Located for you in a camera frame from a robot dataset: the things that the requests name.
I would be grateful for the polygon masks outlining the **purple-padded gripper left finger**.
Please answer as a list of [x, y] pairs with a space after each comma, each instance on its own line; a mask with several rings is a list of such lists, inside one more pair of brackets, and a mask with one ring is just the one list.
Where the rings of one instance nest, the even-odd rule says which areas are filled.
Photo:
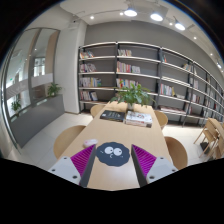
[[95, 154], [96, 145], [91, 145], [71, 157], [61, 157], [49, 169], [49, 172], [81, 187], [86, 187], [89, 182]]

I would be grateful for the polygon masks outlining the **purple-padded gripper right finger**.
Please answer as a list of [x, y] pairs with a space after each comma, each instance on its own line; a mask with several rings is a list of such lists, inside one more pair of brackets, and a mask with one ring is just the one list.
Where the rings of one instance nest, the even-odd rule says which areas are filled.
[[156, 157], [136, 145], [131, 146], [131, 155], [141, 187], [178, 171], [165, 157]]

